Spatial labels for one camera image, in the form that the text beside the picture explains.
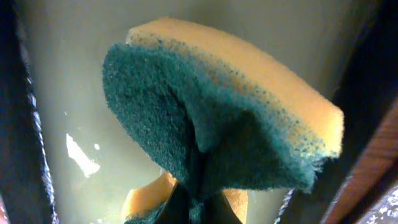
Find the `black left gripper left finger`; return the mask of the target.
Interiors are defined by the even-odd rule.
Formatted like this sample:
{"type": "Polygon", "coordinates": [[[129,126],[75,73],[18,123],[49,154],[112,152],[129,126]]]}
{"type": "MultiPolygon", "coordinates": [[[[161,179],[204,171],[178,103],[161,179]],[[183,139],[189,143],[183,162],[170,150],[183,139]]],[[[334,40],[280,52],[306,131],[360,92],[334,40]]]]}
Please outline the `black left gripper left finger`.
{"type": "Polygon", "coordinates": [[[189,211],[190,196],[187,190],[177,183],[154,224],[189,224],[189,211]]]}

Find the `green and yellow sponge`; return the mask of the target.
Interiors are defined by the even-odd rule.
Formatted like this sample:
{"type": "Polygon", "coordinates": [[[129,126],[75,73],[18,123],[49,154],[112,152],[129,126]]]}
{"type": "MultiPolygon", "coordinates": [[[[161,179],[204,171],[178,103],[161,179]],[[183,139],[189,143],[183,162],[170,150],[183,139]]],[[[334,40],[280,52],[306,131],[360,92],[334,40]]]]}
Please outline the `green and yellow sponge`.
{"type": "Polygon", "coordinates": [[[325,159],[341,154],[344,114],[286,66],[211,27],[162,18],[109,48],[108,108],[163,172],[129,191],[126,223],[154,223],[175,184],[190,223],[223,192],[242,223],[251,190],[313,189],[325,159]]]}

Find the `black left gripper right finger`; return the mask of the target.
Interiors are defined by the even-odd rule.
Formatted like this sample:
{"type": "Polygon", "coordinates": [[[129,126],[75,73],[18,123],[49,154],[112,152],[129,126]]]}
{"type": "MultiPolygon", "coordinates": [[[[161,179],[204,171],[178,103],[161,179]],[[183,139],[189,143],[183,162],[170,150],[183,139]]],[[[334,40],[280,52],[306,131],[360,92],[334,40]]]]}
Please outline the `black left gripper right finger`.
{"type": "Polygon", "coordinates": [[[202,224],[242,224],[223,192],[218,192],[204,201],[201,222],[202,224]]]}

